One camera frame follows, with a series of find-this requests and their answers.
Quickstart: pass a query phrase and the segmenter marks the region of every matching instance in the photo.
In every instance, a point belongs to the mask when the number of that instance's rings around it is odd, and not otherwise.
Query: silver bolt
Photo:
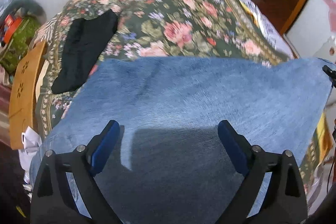
[[[76,147],[76,150],[78,152],[83,152],[85,150],[85,145],[80,144],[79,146]]]
[[[48,151],[45,153],[45,155],[46,155],[47,157],[50,157],[52,154],[53,154],[53,151],[52,151],[52,150],[48,150]]]
[[[254,152],[260,152],[260,151],[261,151],[261,147],[260,147],[259,145],[253,145],[253,146],[252,146],[252,150],[253,150]]]
[[[286,154],[287,157],[293,156],[293,153],[290,150],[286,150],[285,154]]]

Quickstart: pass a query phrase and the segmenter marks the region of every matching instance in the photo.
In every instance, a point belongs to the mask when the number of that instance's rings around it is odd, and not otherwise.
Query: blue cloth
[[[218,138],[218,123],[229,120],[265,151],[293,151],[299,165],[332,89],[325,64],[335,69],[316,58],[272,68],[234,58],[107,59],[33,158],[31,180],[46,150],[72,151],[114,119],[124,131],[95,180],[119,218],[214,223],[243,180]],[[68,178],[79,211],[88,215]]]

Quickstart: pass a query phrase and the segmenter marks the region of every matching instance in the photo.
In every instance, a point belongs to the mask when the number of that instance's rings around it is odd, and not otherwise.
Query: floral bedspread
[[[99,60],[134,60],[145,56],[236,57],[264,66],[286,61],[264,38],[239,0],[69,0],[48,23],[50,62],[36,106],[44,139],[65,115],[80,91],[54,95],[63,45],[72,21],[90,20],[112,9],[119,15],[117,33]]]

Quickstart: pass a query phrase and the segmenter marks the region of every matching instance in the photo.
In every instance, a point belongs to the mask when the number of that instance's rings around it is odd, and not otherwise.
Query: black wire
[[[333,164],[331,165],[330,172],[329,172],[329,176],[328,176],[327,194],[328,194],[328,189],[329,189],[329,180],[330,180],[331,171],[332,171],[332,169],[333,169],[333,167],[334,167],[334,163],[335,163],[335,153],[336,153],[336,147],[335,147],[335,151],[334,151],[334,160],[333,160]]]

